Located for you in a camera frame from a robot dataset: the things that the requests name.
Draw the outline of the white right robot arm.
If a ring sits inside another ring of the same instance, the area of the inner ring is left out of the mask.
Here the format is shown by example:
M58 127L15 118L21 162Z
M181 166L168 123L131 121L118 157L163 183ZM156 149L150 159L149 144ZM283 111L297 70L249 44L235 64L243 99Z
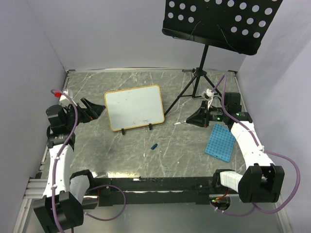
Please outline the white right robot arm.
M253 120L242 111L241 95L227 92L221 107L212 107L214 94L210 89L203 92L200 108L186 119L187 124L206 128L211 121L223 122L238 143L246 165L246 172L239 174L230 169L218 169L213 175L212 188L223 193L228 188L239 194L244 203L277 202L285 172L264 153L255 132Z

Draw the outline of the yellow framed whiteboard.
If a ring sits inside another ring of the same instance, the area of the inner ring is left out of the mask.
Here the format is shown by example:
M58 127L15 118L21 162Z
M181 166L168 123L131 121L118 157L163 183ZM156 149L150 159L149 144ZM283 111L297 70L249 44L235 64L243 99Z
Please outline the yellow framed whiteboard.
M157 84L104 94L110 129L114 132L165 121L160 87Z

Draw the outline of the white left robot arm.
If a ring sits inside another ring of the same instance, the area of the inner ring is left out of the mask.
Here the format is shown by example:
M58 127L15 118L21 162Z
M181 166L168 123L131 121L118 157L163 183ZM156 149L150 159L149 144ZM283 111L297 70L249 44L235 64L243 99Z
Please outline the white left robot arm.
M83 224L82 202L84 195L96 189L89 170L70 173L73 161L75 134L72 128L79 123L98 119L104 105L81 98L78 104L53 105L46 110L50 123L47 129L50 168L42 198L34 202L34 212L46 233L57 233Z

